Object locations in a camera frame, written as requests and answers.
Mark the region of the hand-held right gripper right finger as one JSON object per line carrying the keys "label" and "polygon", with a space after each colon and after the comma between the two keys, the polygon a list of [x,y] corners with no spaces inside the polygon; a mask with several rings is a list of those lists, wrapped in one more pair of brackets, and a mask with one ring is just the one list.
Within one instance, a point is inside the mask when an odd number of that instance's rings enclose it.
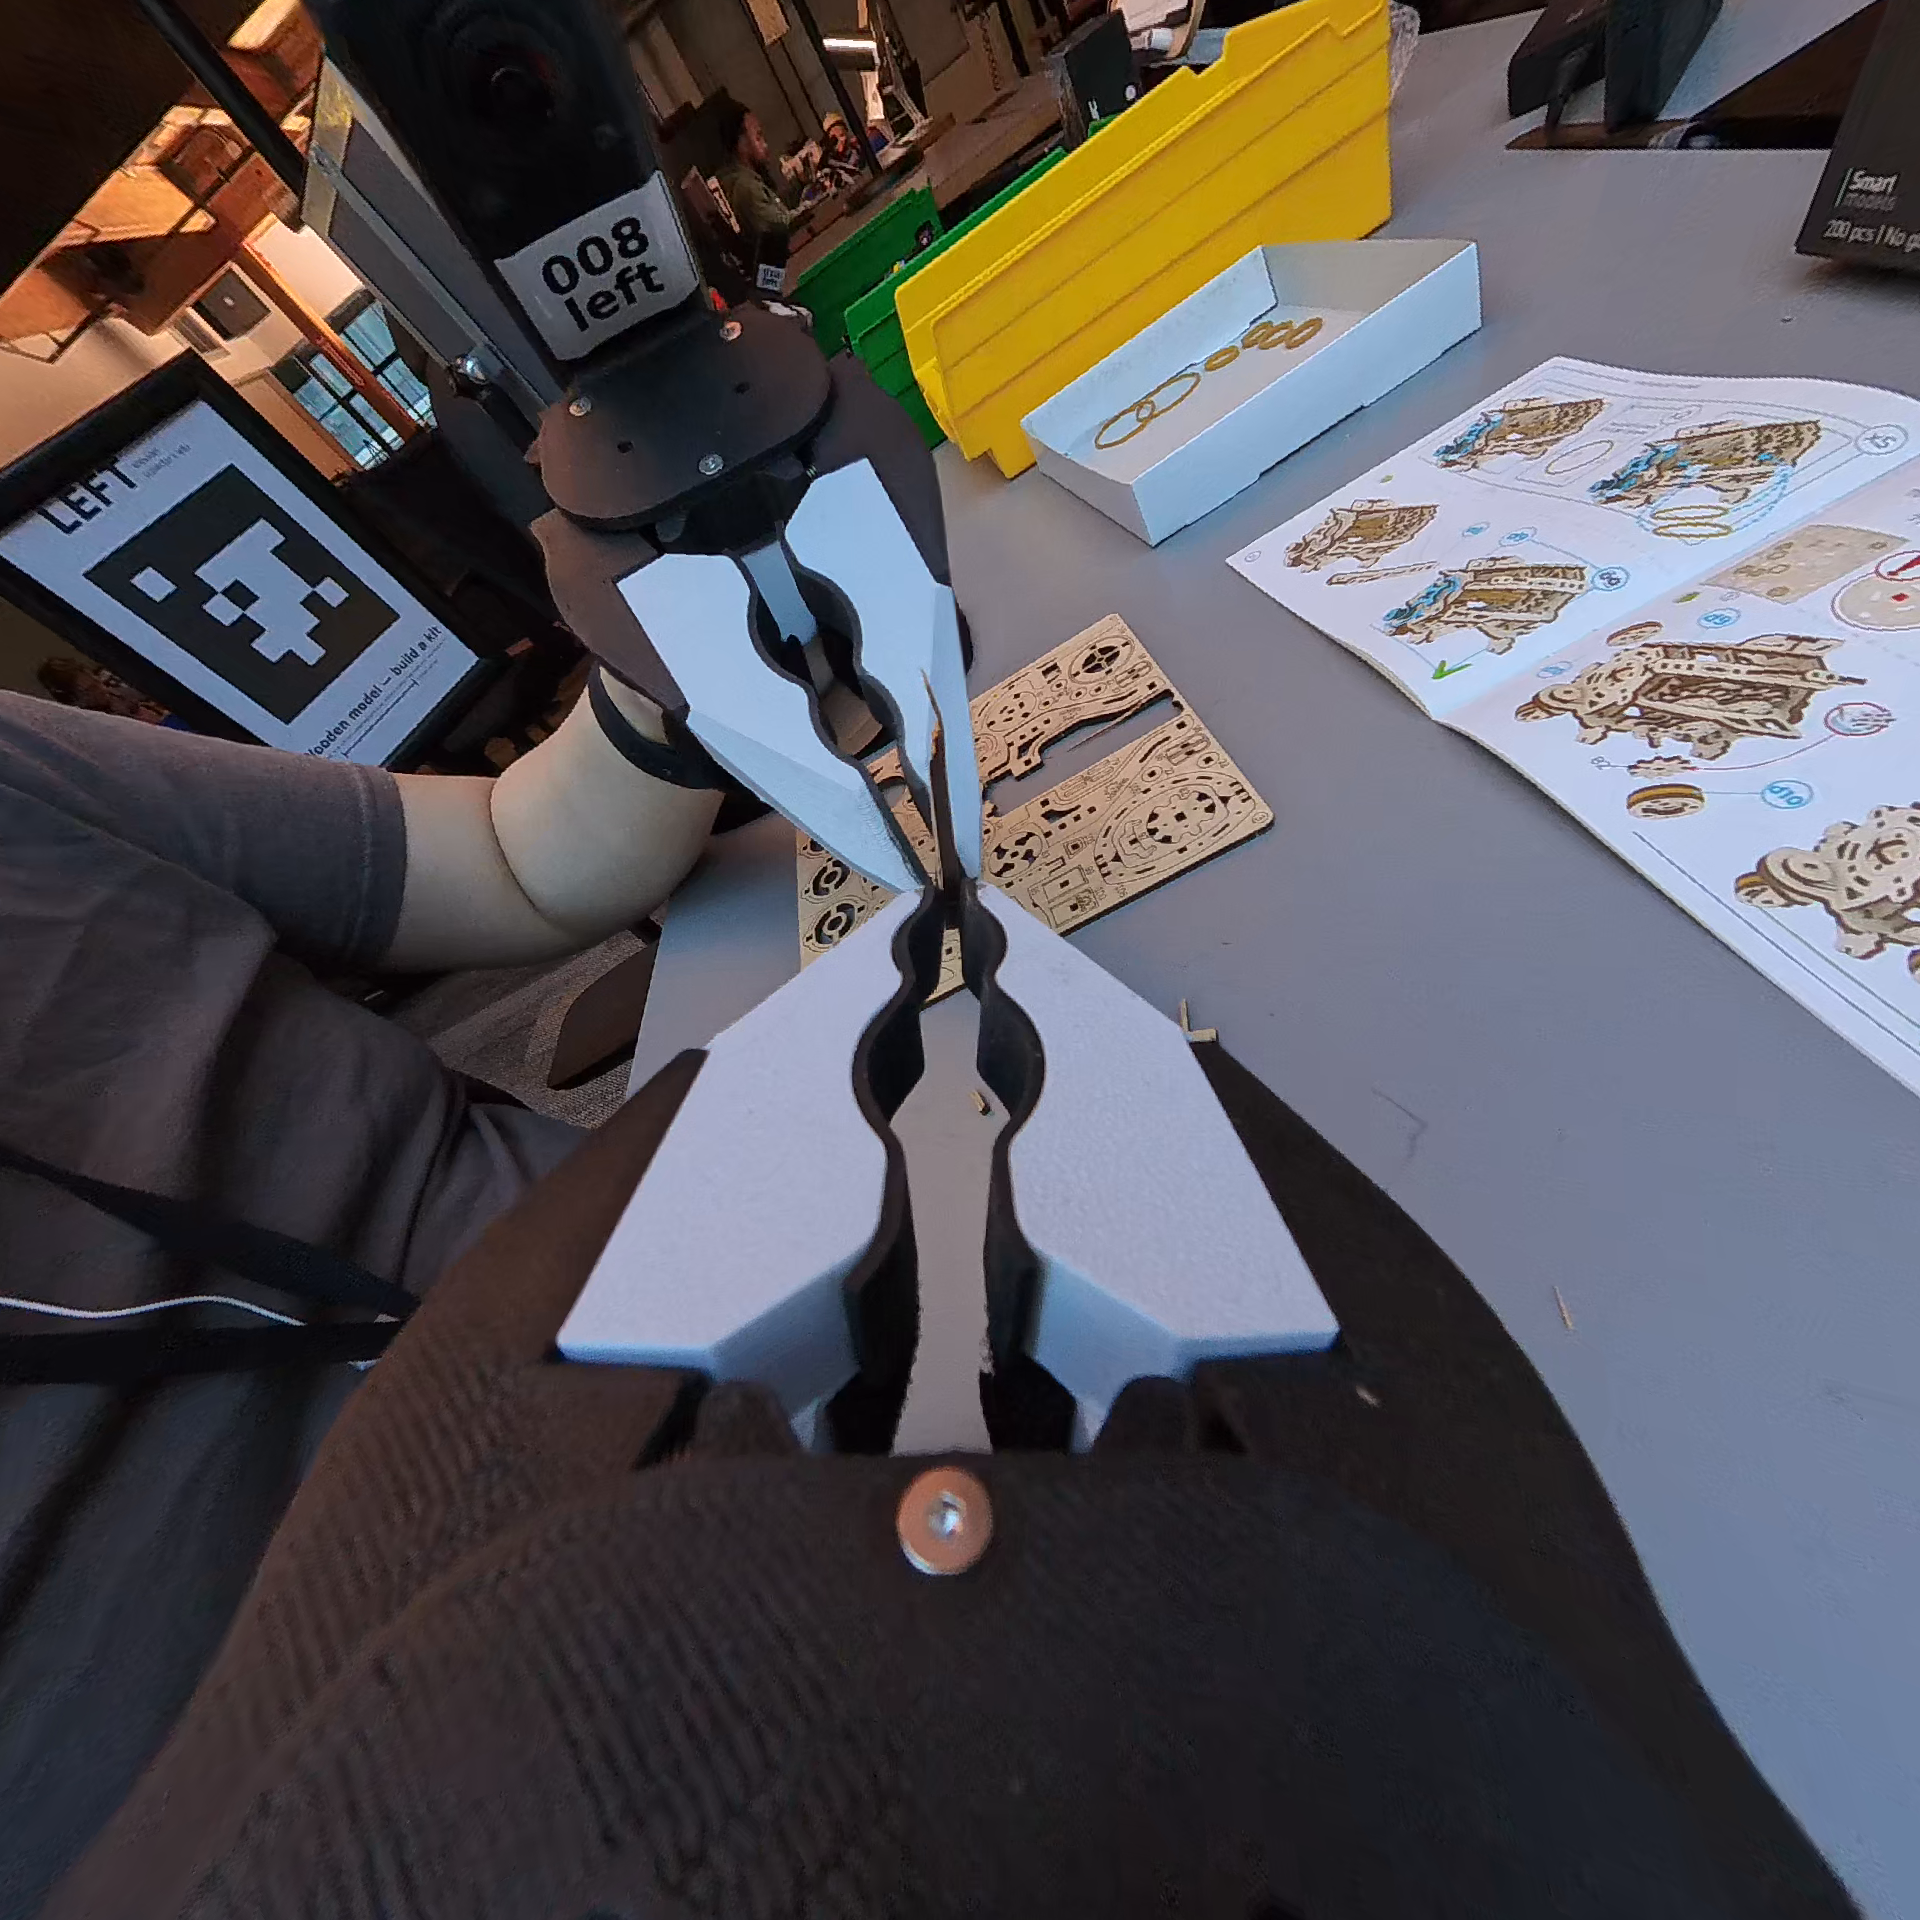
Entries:
{"label": "hand-held right gripper right finger", "polygon": [[1137,1380],[1334,1352],[1343,1320],[1192,1038],[998,884],[960,903],[980,1077],[988,1445],[1084,1453]]}

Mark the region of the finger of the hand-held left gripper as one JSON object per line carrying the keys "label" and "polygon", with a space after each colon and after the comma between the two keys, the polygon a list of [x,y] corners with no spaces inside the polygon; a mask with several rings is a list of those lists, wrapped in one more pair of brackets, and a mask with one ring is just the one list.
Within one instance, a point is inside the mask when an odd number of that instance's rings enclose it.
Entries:
{"label": "finger of the hand-held left gripper", "polygon": [[751,589],[731,552],[663,552],[622,576],[619,601],[674,671],[686,729],[731,782],[874,884],[920,893],[920,859],[874,782],[820,738],[818,690],[761,653]]}
{"label": "finger of the hand-held left gripper", "polygon": [[910,521],[899,520],[874,464],[830,468],[807,487],[786,520],[786,560],[830,629],[856,651],[856,685],[866,712],[891,729],[914,716],[920,671],[945,722],[945,782],[960,815],[964,884],[980,878],[980,756],[972,756],[972,690],[960,651],[960,602],[926,576]]}

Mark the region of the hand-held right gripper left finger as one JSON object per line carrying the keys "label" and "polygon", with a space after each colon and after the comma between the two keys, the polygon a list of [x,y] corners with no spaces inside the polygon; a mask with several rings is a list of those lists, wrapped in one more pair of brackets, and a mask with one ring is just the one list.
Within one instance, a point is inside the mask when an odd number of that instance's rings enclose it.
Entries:
{"label": "hand-held right gripper left finger", "polygon": [[772,1390],[810,1445],[891,1453],[920,1338],[914,1221],[891,1114],[920,1084],[940,893],[891,898],[686,1077],[552,1344]]}

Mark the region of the person's left forearm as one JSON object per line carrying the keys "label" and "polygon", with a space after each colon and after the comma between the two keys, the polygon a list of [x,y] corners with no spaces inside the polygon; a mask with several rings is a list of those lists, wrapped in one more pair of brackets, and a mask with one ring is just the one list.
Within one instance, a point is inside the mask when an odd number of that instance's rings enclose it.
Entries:
{"label": "person's left forearm", "polygon": [[[641,738],[663,702],[619,685]],[[723,793],[637,772],[593,702],[520,756],[499,782],[398,772],[406,884],[374,975],[545,965],[637,931],[701,869]]]}

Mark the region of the black model kit box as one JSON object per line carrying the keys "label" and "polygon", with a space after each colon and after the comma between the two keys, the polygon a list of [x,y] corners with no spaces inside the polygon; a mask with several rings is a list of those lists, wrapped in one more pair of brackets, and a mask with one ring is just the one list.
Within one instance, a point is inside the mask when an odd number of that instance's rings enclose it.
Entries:
{"label": "black model kit box", "polygon": [[1798,254],[1920,272],[1920,6],[1887,0]]}

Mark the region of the black wristband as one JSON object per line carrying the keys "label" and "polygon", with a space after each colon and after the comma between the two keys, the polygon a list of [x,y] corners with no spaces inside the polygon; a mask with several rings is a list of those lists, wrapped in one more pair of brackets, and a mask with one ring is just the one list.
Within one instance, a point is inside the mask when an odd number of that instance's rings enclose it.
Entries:
{"label": "black wristband", "polygon": [[663,785],[681,785],[681,793],[723,793],[731,785],[731,772],[693,741],[693,738],[641,738],[637,722],[631,722],[631,712],[619,702],[619,685],[622,680],[609,680],[602,671],[602,661],[593,661],[593,671],[584,671],[584,702],[593,702],[593,722],[602,729],[602,741],[637,764],[637,772],[651,772],[651,782],[663,782]]}

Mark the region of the green plastic storage bin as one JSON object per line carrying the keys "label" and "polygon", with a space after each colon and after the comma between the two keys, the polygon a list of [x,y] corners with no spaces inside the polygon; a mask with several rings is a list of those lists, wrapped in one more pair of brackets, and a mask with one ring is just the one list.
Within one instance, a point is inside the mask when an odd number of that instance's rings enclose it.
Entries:
{"label": "green plastic storage bin", "polygon": [[810,311],[810,339],[820,356],[856,356],[891,390],[926,448],[940,448],[940,423],[910,377],[901,323],[899,323],[899,288],[920,272],[933,254],[945,254],[964,229],[998,217],[1014,191],[1027,191],[1050,168],[1062,168],[1063,148],[1050,148],[1037,168],[1021,168],[1003,191],[972,208],[951,229],[933,223],[933,191],[910,190],[899,208],[884,208],[860,234],[837,244],[818,270],[791,272],[786,306]]}

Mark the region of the group of wooden rings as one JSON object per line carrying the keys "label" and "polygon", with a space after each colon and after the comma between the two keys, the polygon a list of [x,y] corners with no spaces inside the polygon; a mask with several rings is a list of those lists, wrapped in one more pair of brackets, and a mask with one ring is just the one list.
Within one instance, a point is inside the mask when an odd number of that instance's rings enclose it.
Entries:
{"label": "group of wooden rings", "polygon": [[1089,435],[1089,448],[1123,448],[1143,428],[1150,428],[1162,417],[1174,417],[1212,377],[1230,377],[1239,356],[1267,356],[1267,348],[1306,348],[1327,329],[1327,318],[1256,318],[1249,323],[1234,346],[1212,348],[1200,360],[1166,377],[1162,388],[1149,388],[1137,403],[1108,414]]}

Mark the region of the plywood sheet with gear cutouts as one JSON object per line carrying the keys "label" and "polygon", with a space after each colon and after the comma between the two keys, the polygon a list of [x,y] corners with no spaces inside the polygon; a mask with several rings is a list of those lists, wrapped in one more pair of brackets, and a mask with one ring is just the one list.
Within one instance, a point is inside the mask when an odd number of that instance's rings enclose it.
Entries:
{"label": "plywood sheet with gear cutouts", "polygon": [[986,802],[980,878],[1062,933],[1271,828],[1271,802],[1113,612],[972,699],[980,785],[1027,782],[1050,747],[1128,716],[1162,722],[1009,811]]}

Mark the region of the yellow plastic storage bin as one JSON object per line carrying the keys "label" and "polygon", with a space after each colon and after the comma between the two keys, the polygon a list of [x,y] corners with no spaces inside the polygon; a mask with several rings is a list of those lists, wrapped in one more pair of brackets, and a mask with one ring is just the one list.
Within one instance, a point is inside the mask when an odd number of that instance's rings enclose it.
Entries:
{"label": "yellow plastic storage bin", "polygon": [[964,464],[1021,473],[1021,417],[1249,247],[1355,244],[1384,217],[1387,6],[1277,6],[910,272],[910,377]]}

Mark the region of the white cardboard tray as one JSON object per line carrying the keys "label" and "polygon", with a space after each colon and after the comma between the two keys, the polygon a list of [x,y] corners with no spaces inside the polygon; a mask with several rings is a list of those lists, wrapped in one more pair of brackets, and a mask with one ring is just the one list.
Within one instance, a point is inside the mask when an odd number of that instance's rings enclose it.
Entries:
{"label": "white cardboard tray", "polygon": [[[1123,448],[1096,423],[1256,318],[1327,318],[1306,348],[1239,356]],[[1021,417],[1037,468],[1143,542],[1166,542],[1375,403],[1486,323],[1477,244],[1267,244],[1143,323]]]}

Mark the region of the framed left marker sign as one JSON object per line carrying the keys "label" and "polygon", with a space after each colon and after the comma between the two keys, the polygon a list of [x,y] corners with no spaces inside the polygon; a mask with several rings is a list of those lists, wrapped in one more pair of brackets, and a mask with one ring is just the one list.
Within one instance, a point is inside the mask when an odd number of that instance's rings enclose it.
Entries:
{"label": "framed left marker sign", "polygon": [[0,473],[0,576],[180,722],[286,756],[406,772],[504,680],[199,356]]}

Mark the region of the person's dark grey shirt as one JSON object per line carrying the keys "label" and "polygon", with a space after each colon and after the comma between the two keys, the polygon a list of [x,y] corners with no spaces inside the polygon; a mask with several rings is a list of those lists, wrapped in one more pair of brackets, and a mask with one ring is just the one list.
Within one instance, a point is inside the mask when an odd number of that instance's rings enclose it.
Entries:
{"label": "person's dark grey shirt", "polygon": [[[6,1156],[433,1292],[580,1131],[331,991],[398,931],[398,772],[6,690]],[[6,1911],[159,1749],[349,1367],[6,1386]]]}

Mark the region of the open instruction booklet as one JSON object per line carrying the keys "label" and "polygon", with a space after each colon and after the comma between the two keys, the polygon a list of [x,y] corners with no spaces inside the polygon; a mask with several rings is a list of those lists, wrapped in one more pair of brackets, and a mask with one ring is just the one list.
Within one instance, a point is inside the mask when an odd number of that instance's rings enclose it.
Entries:
{"label": "open instruction booklet", "polygon": [[1230,565],[1920,1077],[1920,403],[1553,356]]}

